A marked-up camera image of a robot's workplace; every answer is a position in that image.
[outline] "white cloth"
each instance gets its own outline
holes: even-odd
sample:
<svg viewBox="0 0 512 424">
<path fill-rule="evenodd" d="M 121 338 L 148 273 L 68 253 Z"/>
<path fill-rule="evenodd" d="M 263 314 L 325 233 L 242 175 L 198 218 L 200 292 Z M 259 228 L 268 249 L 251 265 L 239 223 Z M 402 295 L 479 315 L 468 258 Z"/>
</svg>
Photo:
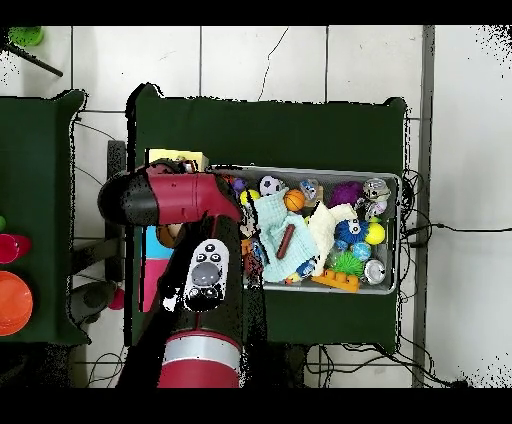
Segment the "white cloth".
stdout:
<svg viewBox="0 0 512 424">
<path fill-rule="evenodd" d="M 311 236 L 315 240 L 316 247 L 320 252 L 320 257 L 316 261 L 316 266 L 312 273 L 314 277 L 318 277 L 324 272 L 327 255 L 334 245 L 334 229 L 336 225 L 340 221 L 349 219 L 357 219 L 357 214 L 349 203 L 327 209 L 323 202 L 318 202 L 318 206 L 309 218 L 308 224 Z"/>
</svg>

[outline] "green spiky ball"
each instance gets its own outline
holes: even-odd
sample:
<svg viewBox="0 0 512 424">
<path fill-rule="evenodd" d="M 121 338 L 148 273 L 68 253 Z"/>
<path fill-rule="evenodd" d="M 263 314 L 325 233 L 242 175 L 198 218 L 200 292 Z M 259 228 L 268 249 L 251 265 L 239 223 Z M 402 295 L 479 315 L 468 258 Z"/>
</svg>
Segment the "green spiky ball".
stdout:
<svg viewBox="0 0 512 424">
<path fill-rule="evenodd" d="M 347 275 L 363 275 L 363 263 L 354 257 L 352 252 L 343 252 L 338 256 L 331 268 L 335 272 L 344 272 Z"/>
</svg>

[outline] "white toy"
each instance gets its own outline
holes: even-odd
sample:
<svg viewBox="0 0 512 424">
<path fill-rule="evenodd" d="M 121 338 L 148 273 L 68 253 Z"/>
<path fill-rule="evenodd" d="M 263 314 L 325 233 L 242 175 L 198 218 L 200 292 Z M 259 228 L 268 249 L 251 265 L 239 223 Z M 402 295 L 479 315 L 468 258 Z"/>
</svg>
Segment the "white toy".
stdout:
<svg viewBox="0 0 512 424">
<path fill-rule="evenodd" d="M 262 196 L 270 196 L 283 190 L 285 187 L 284 183 L 277 178 L 270 175 L 263 177 L 260 182 L 260 194 Z"/>
</svg>

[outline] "yellow box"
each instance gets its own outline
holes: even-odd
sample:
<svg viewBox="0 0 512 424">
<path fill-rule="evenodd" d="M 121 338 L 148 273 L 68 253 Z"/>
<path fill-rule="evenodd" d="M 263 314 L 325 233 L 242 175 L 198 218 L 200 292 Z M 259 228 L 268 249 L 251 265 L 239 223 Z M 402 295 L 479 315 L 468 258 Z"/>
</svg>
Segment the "yellow box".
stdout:
<svg viewBox="0 0 512 424">
<path fill-rule="evenodd" d="M 179 156 L 184 157 L 186 160 L 193 160 L 197 164 L 197 170 L 204 172 L 208 166 L 208 158 L 203 152 L 189 152 L 187 150 L 167 150 L 167 149 L 149 149 L 149 162 L 157 159 L 171 159 L 176 160 Z"/>
</svg>

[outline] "green bowl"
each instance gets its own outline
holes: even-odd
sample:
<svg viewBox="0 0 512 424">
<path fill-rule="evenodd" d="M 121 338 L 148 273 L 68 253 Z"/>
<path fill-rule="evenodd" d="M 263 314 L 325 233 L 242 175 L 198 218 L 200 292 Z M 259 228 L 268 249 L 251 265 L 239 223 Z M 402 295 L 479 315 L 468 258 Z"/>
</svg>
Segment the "green bowl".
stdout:
<svg viewBox="0 0 512 424">
<path fill-rule="evenodd" d="M 11 27 L 9 39 L 18 46 L 37 46 L 43 39 L 43 27 Z"/>
</svg>

